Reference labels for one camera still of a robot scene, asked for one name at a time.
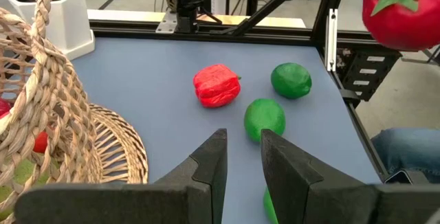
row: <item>jeans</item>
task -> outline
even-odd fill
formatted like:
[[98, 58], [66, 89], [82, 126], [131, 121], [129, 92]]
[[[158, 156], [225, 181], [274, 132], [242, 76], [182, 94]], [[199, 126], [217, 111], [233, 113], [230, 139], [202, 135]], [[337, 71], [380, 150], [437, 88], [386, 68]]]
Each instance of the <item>jeans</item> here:
[[371, 141], [390, 175], [418, 170], [430, 183], [440, 183], [440, 130], [390, 128]]

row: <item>white planter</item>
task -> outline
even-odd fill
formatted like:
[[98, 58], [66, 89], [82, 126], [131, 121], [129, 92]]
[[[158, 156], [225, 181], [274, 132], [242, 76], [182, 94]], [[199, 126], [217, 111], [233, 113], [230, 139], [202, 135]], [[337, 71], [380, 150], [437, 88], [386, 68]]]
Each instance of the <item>white planter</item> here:
[[[8, 0], [21, 18], [32, 24], [35, 3]], [[51, 2], [46, 37], [70, 60], [95, 49], [95, 36], [90, 30], [85, 0], [60, 0]]]

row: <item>gray floor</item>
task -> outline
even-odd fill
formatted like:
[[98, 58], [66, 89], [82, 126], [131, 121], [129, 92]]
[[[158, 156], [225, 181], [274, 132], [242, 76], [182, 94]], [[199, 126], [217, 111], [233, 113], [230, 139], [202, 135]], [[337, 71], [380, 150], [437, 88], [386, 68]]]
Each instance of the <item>gray floor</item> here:
[[[88, 8], [96, 9], [106, 0], [87, 0]], [[237, 0], [231, 0], [231, 10]], [[270, 16], [301, 18], [312, 27], [320, 0], [286, 1]], [[162, 0], [115, 0], [109, 10], [160, 11]], [[6, 0], [0, 7], [15, 12]], [[245, 14], [239, 6], [235, 14]], [[341, 30], [365, 30], [361, 19], [362, 0], [342, 0], [338, 27]], [[405, 58], [426, 60], [422, 53], [404, 54]], [[399, 60], [369, 102], [357, 111], [370, 136], [391, 127], [440, 128], [440, 67]]]

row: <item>toy vegetable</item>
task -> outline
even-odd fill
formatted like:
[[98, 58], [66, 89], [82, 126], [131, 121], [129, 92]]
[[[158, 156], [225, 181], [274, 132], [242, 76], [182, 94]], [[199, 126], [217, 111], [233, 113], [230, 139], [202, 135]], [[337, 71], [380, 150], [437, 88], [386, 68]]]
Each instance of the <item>toy vegetable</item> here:
[[45, 131], [41, 131], [35, 139], [34, 152], [44, 153], [47, 147], [47, 138], [49, 136]]
[[[24, 159], [16, 166], [14, 171], [14, 182], [20, 186], [24, 186], [26, 181], [32, 176], [32, 172], [34, 171], [34, 164], [28, 159]], [[43, 172], [41, 177], [39, 177], [35, 183], [35, 186], [44, 186], [47, 180], [49, 179], [49, 170]], [[0, 201], [5, 201], [8, 196], [13, 192], [12, 184], [10, 186], [1, 186], [0, 187]], [[12, 213], [12, 206], [8, 208], [3, 208], [0, 212], [0, 221], [3, 223], [4, 220]]]
[[0, 117], [5, 116], [9, 113], [9, 110], [11, 109], [11, 105], [8, 101], [0, 98]]
[[362, 19], [371, 36], [392, 49], [440, 43], [440, 0], [364, 0]]
[[261, 130], [268, 128], [279, 135], [286, 129], [286, 117], [279, 103], [272, 99], [256, 99], [246, 109], [245, 130], [250, 139], [260, 143]]
[[225, 65], [212, 65], [193, 78], [195, 95], [202, 106], [221, 107], [231, 103], [240, 93], [239, 77]]
[[275, 91], [286, 98], [296, 99], [309, 94], [311, 89], [310, 73], [296, 63], [283, 63], [270, 75]]
[[270, 223], [278, 224], [278, 219], [276, 218], [274, 205], [272, 204], [272, 199], [270, 198], [269, 189], [267, 189], [267, 187], [266, 187], [266, 191], [264, 191], [263, 205], [264, 205], [264, 210], [266, 211], [266, 215], [270, 220]]

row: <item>green ball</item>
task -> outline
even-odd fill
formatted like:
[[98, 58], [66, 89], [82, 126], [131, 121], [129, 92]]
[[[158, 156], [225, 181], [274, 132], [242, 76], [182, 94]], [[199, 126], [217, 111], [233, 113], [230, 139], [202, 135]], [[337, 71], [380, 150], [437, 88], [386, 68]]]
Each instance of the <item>green ball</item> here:
[[303, 97], [311, 89], [310, 73], [296, 63], [277, 66], [270, 76], [270, 81], [279, 95], [289, 99]]
[[267, 189], [267, 187], [266, 187], [266, 191], [264, 192], [263, 205], [264, 205], [264, 210], [266, 211], [266, 215], [270, 220], [270, 223], [278, 224], [274, 205], [272, 204], [272, 199], [270, 198], [269, 189]]
[[[14, 171], [14, 180], [15, 182], [24, 185], [26, 181], [31, 177], [34, 172], [34, 164], [30, 162], [28, 159], [24, 159], [20, 164], [15, 168]], [[36, 181], [34, 186], [42, 186], [49, 179], [49, 173], [45, 172], [40, 176], [40, 178]], [[11, 194], [12, 188], [9, 186], [1, 186], [0, 187], [0, 202], [5, 201], [8, 196]], [[4, 211], [0, 212], [0, 221], [6, 220], [6, 218], [12, 213], [12, 207], [7, 208]]]
[[260, 142], [261, 130], [270, 129], [282, 135], [286, 128], [286, 117], [283, 108], [271, 99], [257, 99], [246, 109], [245, 130], [250, 139]]

